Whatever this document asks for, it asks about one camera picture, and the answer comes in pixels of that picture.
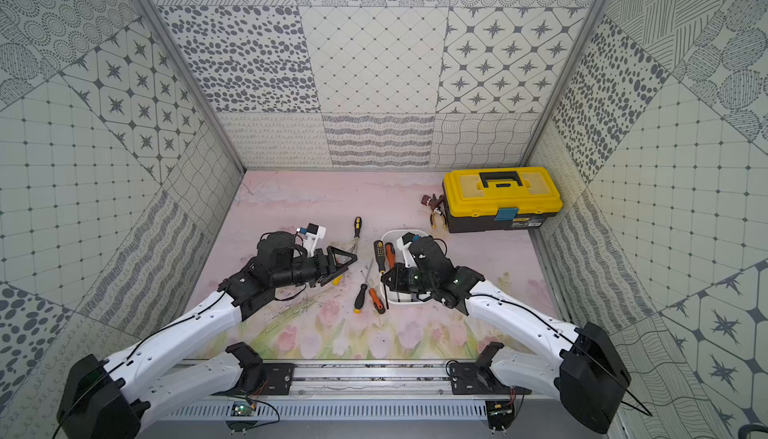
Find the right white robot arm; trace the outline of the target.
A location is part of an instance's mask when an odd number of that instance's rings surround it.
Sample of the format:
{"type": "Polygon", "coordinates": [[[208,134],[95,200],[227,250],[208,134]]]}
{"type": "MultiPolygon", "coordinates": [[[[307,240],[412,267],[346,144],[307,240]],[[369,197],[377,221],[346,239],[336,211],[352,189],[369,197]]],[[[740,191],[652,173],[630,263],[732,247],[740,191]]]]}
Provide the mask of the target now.
{"type": "Polygon", "coordinates": [[[456,266],[432,236],[405,233],[395,245],[377,240],[374,260],[385,294],[435,301],[484,321],[516,339],[525,355],[493,342],[476,359],[473,376],[450,369],[457,391],[500,394],[526,389],[560,401],[580,424],[605,434],[629,395],[631,375],[608,333],[576,326],[509,296],[479,272],[456,266]]]}

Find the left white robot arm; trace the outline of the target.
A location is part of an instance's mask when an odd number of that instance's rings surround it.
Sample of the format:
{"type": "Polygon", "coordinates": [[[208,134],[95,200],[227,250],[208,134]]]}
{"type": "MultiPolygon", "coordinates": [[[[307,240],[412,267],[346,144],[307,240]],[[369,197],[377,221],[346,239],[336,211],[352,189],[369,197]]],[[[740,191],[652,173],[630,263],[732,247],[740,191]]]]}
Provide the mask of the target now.
{"type": "Polygon", "coordinates": [[[277,385],[263,358],[243,342],[189,369],[172,369],[275,301],[278,289],[324,286],[356,261],[356,254],[334,246],[310,252],[293,233],[264,234],[256,255],[190,311],[106,359],[89,354],[77,361],[66,379],[56,430],[69,438],[134,438],[205,396],[250,396],[277,385]]]}

